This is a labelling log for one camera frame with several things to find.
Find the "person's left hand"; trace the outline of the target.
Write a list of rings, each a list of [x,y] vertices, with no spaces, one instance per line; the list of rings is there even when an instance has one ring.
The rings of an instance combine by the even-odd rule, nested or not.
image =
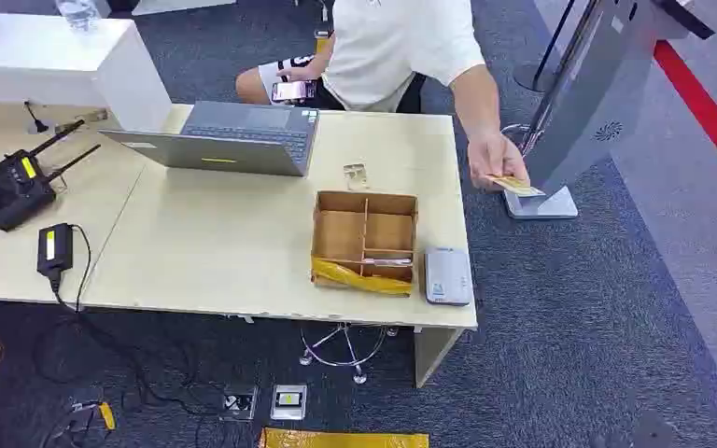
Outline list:
[[[472,184],[493,190],[495,177],[512,176],[524,185],[530,180],[518,147],[500,132],[477,133],[468,137],[468,162]]]

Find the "person's right hand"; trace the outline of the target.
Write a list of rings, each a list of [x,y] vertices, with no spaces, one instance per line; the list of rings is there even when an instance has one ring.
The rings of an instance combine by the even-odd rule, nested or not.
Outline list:
[[[325,68],[322,64],[319,64],[316,61],[311,61],[307,65],[291,66],[280,69],[277,72],[277,76],[285,82],[309,81],[317,80],[324,71]]]

